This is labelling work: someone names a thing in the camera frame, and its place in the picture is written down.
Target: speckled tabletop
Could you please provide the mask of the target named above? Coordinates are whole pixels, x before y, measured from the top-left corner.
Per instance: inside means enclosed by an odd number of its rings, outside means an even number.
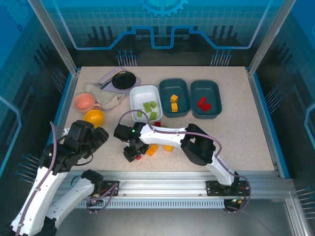
[[[82,67],[73,99],[84,92],[87,82],[97,82],[114,67]],[[170,128],[187,127],[189,123],[197,124],[209,135],[216,137],[223,146],[220,154],[230,168],[246,171],[271,171],[273,164],[262,130],[258,111],[254,102],[250,84],[244,67],[203,67],[203,66],[168,66],[168,67],[127,67],[142,80],[142,85],[159,83],[167,78],[182,78],[187,82],[198,79],[215,81],[220,89],[222,113],[215,119],[196,119],[192,111],[182,118],[160,120]],[[113,137],[121,115],[130,110],[129,96],[110,112],[105,113],[103,128],[109,133],[108,141],[94,154],[94,160],[72,170],[95,171],[206,171],[202,166],[192,164],[183,151],[174,148],[171,153],[164,151],[160,145],[152,156],[143,155],[141,160],[129,163],[124,155],[124,143]],[[83,119],[71,103],[65,127]],[[131,115],[123,119],[123,124],[133,126]]]

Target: cable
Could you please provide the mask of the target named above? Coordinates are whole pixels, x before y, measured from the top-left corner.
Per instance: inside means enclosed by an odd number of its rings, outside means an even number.
[[[237,208],[232,207],[232,206],[228,206],[228,208],[236,210],[237,212]],[[274,232],[272,232],[260,219],[258,219],[255,215],[247,212],[247,211],[243,211],[244,214],[251,216],[252,218],[254,218],[256,221],[258,221],[269,233],[271,233],[271,235],[273,236],[277,236]]]
[[[81,177],[81,176],[75,176],[75,177],[73,177],[73,179],[71,180],[71,183],[70,183],[71,187],[73,187],[73,186],[72,186],[73,181],[74,181],[76,178],[78,178],[78,177]]]
[[[91,156],[92,156],[91,160],[89,160],[85,163],[82,163],[82,164],[76,164],[75,166],[85,166],[85,165],[89,164],[91,161],[93,161],[93,153],[91,154]]]
[[[161,130],[154,129],[154,128],[152,127],[152,125],[150,125],[150,120],[149,120],[147,114],[146,114],[145,112],[143,112],[142,110],[130,110],[130,111],[125,112],[125,113],[120,117],[120,119],[119,119],[119,121],[118,121],[118,124],[120,124],[121,121],[122,121],[122,119],[123,119],[123,117],[124,117],[125,115],[127,115],[128,113],[130,113],[130,112],[141,112],[141,113],[145,116],[149,128],[152,129],[153,131],[157,132],[157,133],[160,133],[160,134],[190,134],[190,135],[201,136],[201,137],[204,137],[204,138],[207,138],[207,139],[210,139],[210,140],[216,142],[216,143],[218,144],[218,146],[219,146],[219,150],[218,150],[217,153],[215,153],[215,155],[214,155],[215,159],[220,163],[220,165],[221,165],[229,174],[233,175],[234,177],[243,178],[243,179],[246,181],[246,183],[248,184],[248,187],[249,187],[248,199],[247,199],[246,203],[244,204],[244,206],[243,206],[241,209],[239,209],[237,212],[241,212],[241,211],[243,211],[243,209],[245,209],[245,208],[247,207],[247,205],[248,205],[248,203],[250,202],[250,199],[251,199],[251,197],[252,197],[251,184],[250,184],[249,180],[248,180],[245,176],[240,176],[240,175],[236,175],[236,174],[232,173],[232,172],[221,162],[221,160],[219,159],[219,154],[220,154],[220,152],[222,151],[222,144],[221,144],[216,138],[213,138],[213,137],[211,137],[211,136],[209,136],[209,135],[207,135],[207,134],[200,134],[200,133],[196,133],[196,132],[188,132],[188,131],[175,132],[175,131],[161,131]]]
[[[103,206],[102,209],[92,211],[92,210],[90,210],[89,205],[87,204],[87,210],[88,210],[88,212],[89,212],[90,214],[92,214],[92,213],[97,214],[98,212],[100,212],[100,211],[102,211],[102,210],[105,210],[105,208],[107,208],[108,204],[109,204],[110,201],[112,200],[112,197],[113,197],[113,195],[114,195],[114,193],[115,193],[115,191],[116,191],[116,187],[117,187],[117,183],[114,183],[113,186],[111,186],[110,189],[108,189],[108,190],[107,190],[103,195],[101,195],[100,197],[97,197],[97,198],[85,198],[84,200],[86,200],[86,201],[96,201],[96,200],[99,200],[99,199],[103,198],[104,196],[106,196],[107,194],[109,194],[110,191],[112,191],[112,193],[111,193],[111,195],[110,195],[110,197],[109,197],[107,203]]]
[[[40,191],[40,187],[45,182],[46,178],[49,176],[49,174],[50,174],[50,172],[51,172],[51,170],[52,170],[52,168],[54,166],[55,160],[56,160],[56,154],[57,154],[56,126],[52,122],[49,122],[49,123],[51,125],[51,129],[52,129],[52,132],[53,132],[53,144],[54,144],[53,157],[51,159],[51,163],[50,163],[50,166],[49,166],[46,174],[44,175],[43,179],[39,182],[37,187],[33,190],[33,193],[31,194],[28,202],[25,205],[25,208],[24,208],[24,210],[22,212],[22,215],[21,215],[21,218],[20,218],[20,221],[19,221],[18,228],[17,228],[16,233],[15,233],[15,236],[19,236],[21,228],[22,228],[22,225],[23,225],[23,222],[24,222],[24,219],[25,219],[25,216],[26,216],[26,213],[28,212],[28,209],[29,209],[29,207],[30,207],[30,205],[31,205],[31,203],[32,203],[36,193],[38,191]]]

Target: yellow block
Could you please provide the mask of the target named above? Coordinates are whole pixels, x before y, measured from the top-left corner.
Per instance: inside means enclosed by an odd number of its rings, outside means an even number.
[[[169,151],[169,152],[171,152],[171,151],[172,151],[172,149],[173,149],[173,146],[170,146],[170,145],[164,145],[164,150],[165,150],[165,151]]]
[[[149,156],[153,156],[153,154],[157,151],[157,149],[158,149],[158,145],[152,144],[151,147],[149,147],[149,149],[147,150],[146,154],[148,154]]]
[[[175,103],[175,102],[177,102],[177,100],[178,100],[178,96],[176,96],[175,94],[173,94],[173,95],[171,96],[171,103]]]
[[[172,103],[172,112],[177,112],[178,111],[178,107],[177,107],[177,103]]]

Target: green block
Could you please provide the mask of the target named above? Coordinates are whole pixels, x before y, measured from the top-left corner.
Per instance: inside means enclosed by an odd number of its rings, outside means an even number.
[[[157,104],[154,101],[152,101],[150,102],[150,106],[154,109],[155,107],[157,107]]]
[[[156,112],[151,112],[149,120],[155,120],[156,118],[157,118],[157,113]]]
[[[144,110],[146,111],[146,113],[151,112],[151,107],[150,107],[148,102],[143,103],[143,107],[144,107]]]
[[[141,112],[137,112],[137,116],[138,117],[142,117],[142,113]]]

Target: beige cloth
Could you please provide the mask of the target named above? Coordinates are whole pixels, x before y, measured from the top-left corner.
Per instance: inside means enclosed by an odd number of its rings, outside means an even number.
[[[112,109],[119,105],[127,94],[119,94],[116,92],[103,91],[94,84],[88,83],[85,87],[85,92],[92,94],[95,100],[101,104],[104,110]]]

